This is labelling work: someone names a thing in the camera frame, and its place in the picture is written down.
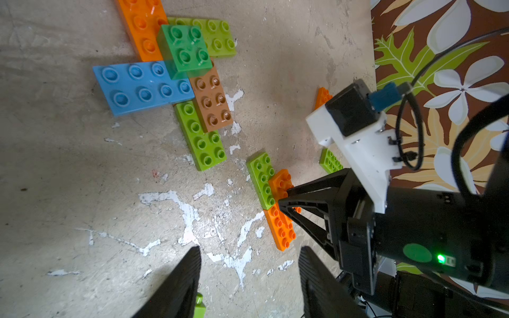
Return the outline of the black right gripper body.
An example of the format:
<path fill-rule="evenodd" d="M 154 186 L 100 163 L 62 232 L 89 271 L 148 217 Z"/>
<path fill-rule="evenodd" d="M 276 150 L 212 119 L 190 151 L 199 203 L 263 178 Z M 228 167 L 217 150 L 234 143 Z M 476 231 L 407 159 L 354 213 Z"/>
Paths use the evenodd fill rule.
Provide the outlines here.
<path fill-rule="evenodd" d="M 460 193 L 391 187 L 384 213 L 374 210 L 350 169 L 335 175 L 339 187 L 340 267 L 371 279 L 377 256 L 421 271 L 508 291 L 508 172 L 490 177 L 485 192 Z"/>

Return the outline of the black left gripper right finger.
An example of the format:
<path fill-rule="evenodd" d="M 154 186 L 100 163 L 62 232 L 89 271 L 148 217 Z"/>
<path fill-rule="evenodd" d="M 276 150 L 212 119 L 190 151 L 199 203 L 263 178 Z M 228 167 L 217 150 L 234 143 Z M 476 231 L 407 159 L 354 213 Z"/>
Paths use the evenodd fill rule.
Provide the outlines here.
<path fill-rule="evenodd" d="M 347 289 L 308 246 L 298 259 L 305 317 L 366 317 Z"/>

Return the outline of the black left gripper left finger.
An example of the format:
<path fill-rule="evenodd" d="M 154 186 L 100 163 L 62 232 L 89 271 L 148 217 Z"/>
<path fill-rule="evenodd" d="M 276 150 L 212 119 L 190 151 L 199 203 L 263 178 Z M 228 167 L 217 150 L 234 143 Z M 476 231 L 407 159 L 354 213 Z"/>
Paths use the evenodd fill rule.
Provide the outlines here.
<path fill-rule="evenodd" d="M 201 252 L 192 247 L 135 317 L 193 317 L 201 270 Z"/>

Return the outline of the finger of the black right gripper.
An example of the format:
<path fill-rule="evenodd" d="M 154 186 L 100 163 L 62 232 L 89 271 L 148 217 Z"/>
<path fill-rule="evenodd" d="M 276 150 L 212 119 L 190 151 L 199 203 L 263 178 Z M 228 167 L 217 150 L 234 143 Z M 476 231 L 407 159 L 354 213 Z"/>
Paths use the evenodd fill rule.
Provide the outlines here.
<path fill-rule="evenodd" d="M 334 172 L 306 184 L 290 188 L 288 196 L 278 201 L 281 211 L 286 211 L 291 202 L 298 200 L 329 200 L 334 198 L 345 182 L 349 172 Z"/>
<path fill-rule="evenodd" d="M 297 208 L 323 219 L 325 229 L 297 212 Z M 332 204 L 280 204 L 280 211 L 299 225 L 334 260 L 341 259 L 340 244 L 346 210 Z"/>

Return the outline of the orange brick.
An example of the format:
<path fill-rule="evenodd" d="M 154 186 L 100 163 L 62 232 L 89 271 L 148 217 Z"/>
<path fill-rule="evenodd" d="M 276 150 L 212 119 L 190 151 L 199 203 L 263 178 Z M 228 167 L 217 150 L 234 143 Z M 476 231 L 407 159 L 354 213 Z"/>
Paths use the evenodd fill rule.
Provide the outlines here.
<path fill-rule="evenodd" d="M 278 204 L 264 210 L 264 213 L 277 249 L 284 252 L 296 239 L 292 220 L 280 211 Z"/>
<path fill-rule="evenodd" d="M 118 0 L 116 5 L 141 61 L 162 61 L 156 41 L 160 27 L 168 25 L 162 1 Z"/>
<path fill-rule="evenodd" d="M 292 177 L 287 169 L 283 169 L 271 177 L 269 186 L 275 201 L 287 198 L 288 190 L 294 187 Z"/>
<path fill-rule="evenodd" d="M 319 88 L 317 97 L 316 97 L 316 101 L 315 101 L 314 109 L 316 110 L 316 109 L 320 108 L 321 106 L 326 104 L 332 98 L 333 98 L 333 96 L 329 93 L 329 91 L 326 88 L 324 88 L 324 87 Z"/>
<path fill-rule="evenodd" d="M 322 149 L 319 165 L 327 174 L 332 174 L 343 169 L 343 165 L 328 148 Z"/>

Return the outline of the small lime brick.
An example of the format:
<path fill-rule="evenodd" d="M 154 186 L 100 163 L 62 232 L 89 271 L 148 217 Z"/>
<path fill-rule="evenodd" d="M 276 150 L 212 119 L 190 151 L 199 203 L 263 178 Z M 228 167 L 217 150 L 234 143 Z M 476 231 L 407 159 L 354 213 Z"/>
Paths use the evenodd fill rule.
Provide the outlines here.
<path fill-rule="evenodd" d="M 203 295 L 200 293 L 197 293 L 193 318 L 205 318 L 205 314 L 206 314 L 206 306 L 204 303 Z"/>

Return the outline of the lime brick front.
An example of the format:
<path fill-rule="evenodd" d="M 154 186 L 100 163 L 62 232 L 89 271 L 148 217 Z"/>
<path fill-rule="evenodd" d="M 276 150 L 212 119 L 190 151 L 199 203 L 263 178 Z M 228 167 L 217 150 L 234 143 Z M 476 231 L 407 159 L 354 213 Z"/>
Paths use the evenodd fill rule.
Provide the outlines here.
<path fill-rule="evenodd" d="M 227 160 L 220 134 L 204 131 L 192 101 L 177 103 L 174 110 L 198 171 L 208 170 Z"/>

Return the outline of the tan brick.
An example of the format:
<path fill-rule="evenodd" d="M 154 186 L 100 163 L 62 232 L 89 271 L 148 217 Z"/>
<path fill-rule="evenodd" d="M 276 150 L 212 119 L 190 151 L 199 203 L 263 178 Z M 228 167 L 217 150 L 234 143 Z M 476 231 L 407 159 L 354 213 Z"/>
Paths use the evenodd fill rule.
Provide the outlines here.
<path fill-rule="evenodd" d="M 190 78 L 198 117 L 206 133 L 217 131 L 233 124 L 233 116 L 229 110 L 227 99 L 217 68 L 213 68 L 205 75 Z"/>

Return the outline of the green square brick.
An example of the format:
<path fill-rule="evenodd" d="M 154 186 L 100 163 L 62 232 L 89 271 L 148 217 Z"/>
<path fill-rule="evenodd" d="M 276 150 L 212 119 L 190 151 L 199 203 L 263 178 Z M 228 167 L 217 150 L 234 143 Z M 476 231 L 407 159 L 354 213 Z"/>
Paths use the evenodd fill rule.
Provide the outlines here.
<path fill-rule="evenodd" d="M 163 25 L 156 40 L 172 80 L 200 77 L 213 68 L 197 26 Z"/>

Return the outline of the blue brick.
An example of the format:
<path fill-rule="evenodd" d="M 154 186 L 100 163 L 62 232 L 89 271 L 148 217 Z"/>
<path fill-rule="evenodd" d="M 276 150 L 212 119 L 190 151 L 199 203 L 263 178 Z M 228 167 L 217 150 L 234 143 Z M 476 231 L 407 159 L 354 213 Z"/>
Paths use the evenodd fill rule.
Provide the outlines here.
<path fill-rule="evenodd" d="M 107 103 L 118 117 L 195 98 L 188 79 L 171 79 L 164 62 L 94 66 Z"/>

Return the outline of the orange brick front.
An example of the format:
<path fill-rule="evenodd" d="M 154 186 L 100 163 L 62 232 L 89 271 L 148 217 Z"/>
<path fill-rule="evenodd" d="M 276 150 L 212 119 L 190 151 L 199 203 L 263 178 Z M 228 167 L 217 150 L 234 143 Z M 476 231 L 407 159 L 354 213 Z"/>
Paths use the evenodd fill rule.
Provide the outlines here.
<path fill-rule="evenodd" d="M 162 1 L 118 0 L 116 5 L 141 61 L 162 61 L 156 41 L 160 27 L 168 25 Z"/>

